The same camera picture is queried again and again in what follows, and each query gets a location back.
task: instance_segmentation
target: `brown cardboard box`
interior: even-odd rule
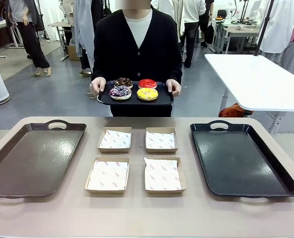
[[[106,161],[106,162],[127,162],[128,168],[127,168],[127,174],[126,174],[126,185],[124,190],[90,190],[88,189],[88,183],[89,179],[92,174],[93,167],[95,165],[96,161]],[[130,165],[130,158],[128,157],[104,157],[104,158],[96,158],[91,166],[91,169],[89,171],[86,184],[85,184],[85,190],[87,190],[90,193],[125,193],[125,190],[127,188],[127,182],[128,182],[128,175],[129,175],[129,165]]]
[[[67,46],[67,51],[70,60],[81,60],[76,54],[76,46]]]
[[[130,138],[130,147],[129,148],[117,148],[117,149],[99,148],[99,146],[105,136],[106,130],[120,131],[120,132],[125,132],[125,133],[131,134],[131,127],[103,127],[103,131],[99,137],[98,145],[97,145],[97,148],[101,153],[128,153],[130,150],[130,147],[131,147],[131,138]]]
[[[145,188],[147,193],[150,193],[150,194],[154,194],[154,193],[183,193],[186,190],[184,172],[182,169],[181,159],[179,157],[146,157],[146,158],[151,159],[151,160],[176,160],[177,161],[177,172],[178,172],[178,176],[180,178],[180,183],[181,183],[181,190],[157,191],[157,190],[148,190]]]
[[[176,137],[176,129],[174,127],[147,127],[146,128],[146,137],[147,131],[153,133],[164,133],[164,134],[174,134],[175,137],[175,148],[174,149],[148,149],[146,145],[146,151],[148,153],[175,153],[178,149],[177,145],[177,137]]]

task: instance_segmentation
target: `person holding tray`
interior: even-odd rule
[[[122,0],[118,10],[97,23],[91,92],[107,81],[153,79],[173,96],[181,92],[182,64],[175,21],[155,10],[150,0]],[[170,117],[172,106],[111,106],[114,117]]]

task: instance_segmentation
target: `hand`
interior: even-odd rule
[[[24,23],[25,26],[29,24],[27,14],[23,14],[22,22]]]
[[[104,91],[105,85],[106,79],[104,79],[103,77],[97,77],[89,85],[89,90],[92,94],[94,94],[95,97],[97,97],[100,92]]]
[[[180,95],[182,87],[174,79],[168,79],[167,80],[167,87],[168,87],[169,93],[172,93],[172,95],[174,97],[177,97],[178,95]]]

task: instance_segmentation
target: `brown bag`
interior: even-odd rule
[[[246,115],[251,115],[253,114],[254,111],[249,111],[241,108],[238,103],[235,103],[229,108],[225,108],[222,110],[218,116],[220,118],[243,118]]]

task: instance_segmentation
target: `black tray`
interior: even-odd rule
[[[224,123],[228,129],[212,129],[216,123]],[[207,185],[214,194],[294,196],[294,180],[252,126],[217,120],[190,127]]]
[[[49,128],[54,122],[66,125]],[[30,123],[0,150],[0,197],[44,197],[54,193],[86,128],[63,120]]]
[[[105,86],[105,90],[99,94],[97,101],[105,105],[152,105],[152,106],[167,106],[174,102],[174,98],[171,93],[168,92],[168,88],[165,83],[158,83],[157,91],[159,96],[154,101],[143,101],[137,96],[139,90],[138,82],[132,82],[133,88],[131,89],[131,97],[125,101],[117,101],[109,96],[110,90],[114,87],[114,81],[108,81]]]

